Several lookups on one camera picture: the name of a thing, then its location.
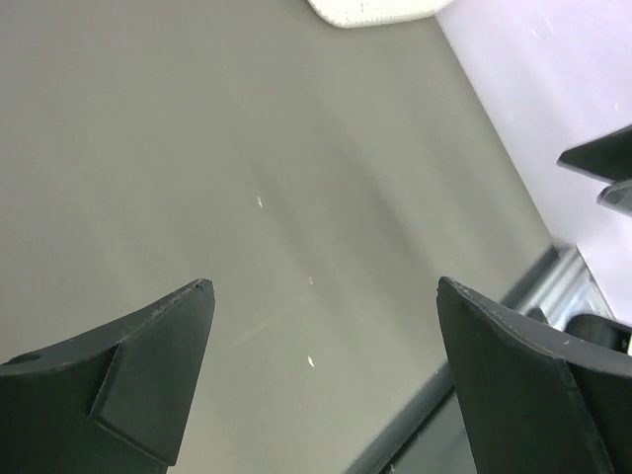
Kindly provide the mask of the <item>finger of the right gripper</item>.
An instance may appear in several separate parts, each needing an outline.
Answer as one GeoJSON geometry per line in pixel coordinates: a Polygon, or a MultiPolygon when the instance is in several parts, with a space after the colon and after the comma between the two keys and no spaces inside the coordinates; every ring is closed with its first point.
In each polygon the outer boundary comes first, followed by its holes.
{"type": "Polygon", "coordinates": [[[607,183],[630,180],[631,125],[565,150],[557,164],[607,183]]]}
{"type": "Polygon", "coordinates": [[[632,215],[632,181],[625,180],[613,183],[604,188],[597,197],[597,202],[627,216],[632,215]]]}

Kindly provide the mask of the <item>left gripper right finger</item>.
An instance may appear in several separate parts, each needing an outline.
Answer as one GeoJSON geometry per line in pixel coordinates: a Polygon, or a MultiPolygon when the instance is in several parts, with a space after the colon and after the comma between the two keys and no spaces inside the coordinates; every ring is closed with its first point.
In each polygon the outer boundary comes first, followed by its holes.
{"type": "Polygon", "coordinates": [[[628,473],[631,357],[442,277],[436,307],[480,473],[628,473]]]}

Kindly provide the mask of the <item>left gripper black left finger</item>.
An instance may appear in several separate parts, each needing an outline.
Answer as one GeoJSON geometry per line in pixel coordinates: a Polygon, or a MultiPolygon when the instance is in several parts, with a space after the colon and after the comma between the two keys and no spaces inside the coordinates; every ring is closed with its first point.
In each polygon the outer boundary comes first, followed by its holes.
{"type": "Polygon", "coordinates": [[[1,365],[4,473],[164,473],[177,462],[215,306],[200,278],[1,365]]]}

